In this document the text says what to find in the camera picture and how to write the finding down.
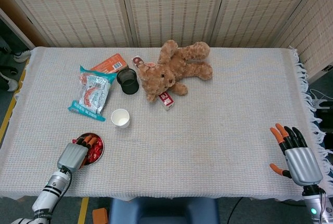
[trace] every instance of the tablecloth fringe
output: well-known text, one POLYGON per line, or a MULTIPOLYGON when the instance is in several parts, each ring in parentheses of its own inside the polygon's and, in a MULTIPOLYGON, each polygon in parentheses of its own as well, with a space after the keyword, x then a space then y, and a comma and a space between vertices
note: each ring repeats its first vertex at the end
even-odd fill
POLYGON ((324 141, 325 133, 321 131, 316 123, 320 123, 322 120, 319 118, 316 118, 314 116, 314 112, 316 109, 313 107, 312 104, 312 98, 308 94, 308 89, 309 89, 309 83, 307 81, 308 75, 306 74, 306 70, 299 62, 300 58, 297 53, 297 49, 292 48, 293 50, 293 58, 294 58, 294 63, 296 67, 296 73, 299 81, 299 85, 301 88, 301 95, 303 96, 305 108, 307 111, 305 112, 308 115, 308 119, 311 120, 310 122, 310 128, 311 131, 313 132, 315 136, 315 148, 317 149, 321 162, 323 164, 323 169, 324 169, 324 179, 327 181, 327 184, 329 186, 330 191, 333 190, 333 181, 332 178, 328 175, 330 171, 333 172, 333 165, 329 162, 327 159, 328 154, 333 154, 331 150, 326 150, 324 147, 321 146, 322 142, 324 141))

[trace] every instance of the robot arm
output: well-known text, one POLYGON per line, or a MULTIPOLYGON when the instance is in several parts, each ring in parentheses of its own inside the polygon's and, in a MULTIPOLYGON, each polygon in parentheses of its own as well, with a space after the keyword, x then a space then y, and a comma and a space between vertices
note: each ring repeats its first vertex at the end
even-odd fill
POLYGON ((80 168, 87 152, 88 147, 69 143, 58 160, 60 170, 53 173, 32 206, 34 220, 21 218, 11 224, 50 223, 54 209, 71 184, 72 174, 80 168))
POLYGON ((289 170, 280 169, 275 164, 270 164, 270 167, 277 174, 291 178, 297 185, 303 187, 302 196, 313 223, 333 223, 331 202, 325 190, 318 186, 323 175, 302 133, 297 128, 291 130, 280 124, 276 124, 276 128, 278 130, 271 128, 271 132, 285 156, 289 170))

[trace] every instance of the teddy bear head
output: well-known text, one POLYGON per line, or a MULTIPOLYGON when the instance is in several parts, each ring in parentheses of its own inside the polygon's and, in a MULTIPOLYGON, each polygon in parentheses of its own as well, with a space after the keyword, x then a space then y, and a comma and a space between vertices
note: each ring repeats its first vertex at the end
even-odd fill
POLYGON ((147 93, 147 99, 151 102, 176 82, 175 75, 166 65, 157 64, 154 67, 148 67, 145 64, 140 64, 138 73, 147 93))

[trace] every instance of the white paper cup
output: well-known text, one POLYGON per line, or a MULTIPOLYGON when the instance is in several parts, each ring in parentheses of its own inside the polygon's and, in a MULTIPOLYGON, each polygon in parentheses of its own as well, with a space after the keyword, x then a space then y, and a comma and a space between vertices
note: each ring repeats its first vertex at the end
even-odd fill
POLYGON ((130 125, 130 114, 126 109, 119 108, 112 113, 111 121, 120 128, 127 128, 130 125))

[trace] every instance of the white tablecloth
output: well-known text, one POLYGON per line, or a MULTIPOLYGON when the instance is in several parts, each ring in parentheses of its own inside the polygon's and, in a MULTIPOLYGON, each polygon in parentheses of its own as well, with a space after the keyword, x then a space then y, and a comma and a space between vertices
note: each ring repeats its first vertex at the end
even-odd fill
MULTIPOLYGON (((32 52, 22 91, 0 149, 0 195, 39 195, 68 142, 85 132, 99 134, 99 162, 74 174, 67 196, 250 196, 300 199, 302 188, 271 171, 286 168, 270 133, 276 122, 298 127, 323 172, 329 166, 321 133, 311 121, 296 51, 273 48, 212 48, 213 79, 184 79, 187 96, 171 94, 165 111, 149 103, 142 88, 126 95, 115 81, 105 122, 69 112, 78 91, 79 67, 89 69, 115 53, 132 67, 140 55, 157 61, 158 48, 44 48, 32 52), (111 114, 125 108, 127 129, 111 114)), ((331 193, 328 177, 322 187, 331 193)))

